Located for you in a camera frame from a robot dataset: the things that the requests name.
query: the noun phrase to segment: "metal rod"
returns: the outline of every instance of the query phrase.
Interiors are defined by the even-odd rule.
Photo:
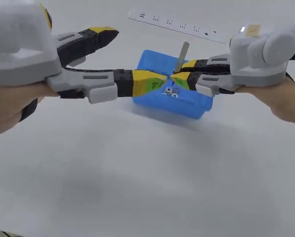
[[[181,68],[182,68],[182,66],[184,64],[184,60],[186,58],[188,49],[189,49],[189,43],[184,42],[181,53],[180,53],[180,55],[178,57],[178,62],[177,62],[176,68],[174,70],[174,73],[178,73],[181,70]]]

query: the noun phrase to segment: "power strip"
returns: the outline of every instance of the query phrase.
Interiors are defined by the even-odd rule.
[[[143,9],[133,8],[128,13],[128,18],[206,40],[225,43],[224,37],[216,31],[209,31],[202,27],[179,20],[173,20],[172,18],[161,16],[159,14],[153,14],[152,12],[148,12]]]

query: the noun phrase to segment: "blue container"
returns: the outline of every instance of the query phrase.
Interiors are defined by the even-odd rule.
[[[177,60],[178,58],[166,54],[145,50],[137,69],[166,75],[168,76],[168,81],[159,90],[152,91],[144,96],[134,97],[133,101],[136,104],[170,111],[193,119],[199,119],[206,111],[212,108],[213,98],[201,95],[196,91],[186,90],[176,84],[172,86],[172,80],[169,76],[173,74]],[[178,97],[173,97],[176,96],[176,94],[166,94],[164,91],[167,88],[172,88],[173,92],[178,92]]]

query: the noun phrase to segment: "human hand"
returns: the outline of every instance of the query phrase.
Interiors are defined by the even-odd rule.
[[[279,119],[295,123],[295,83],[289,77],[275,86],[241,87],[236,92],[249,93],[265,103]]]
[[[0,86],[0,134],[20,121],[22,110],[33,100],[41,102],[44,97],[56,96],[58,94],[43,82],[18,87]]]

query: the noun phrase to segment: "white table surface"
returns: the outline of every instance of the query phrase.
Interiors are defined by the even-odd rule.
[[[177,56],[186,40],[188,59],[227,52],[127,19],[139,1],[42,2],[55,33],[120,30],[84,68],[134,69],[143,50]],[[256,19],[295,20],[295,0],[148,2],[230,35]],[[46,99],[0,136],[0,228],[29,237],[295,237],[295,125],[245,94],[217,96],[201,120],[131,99]]]

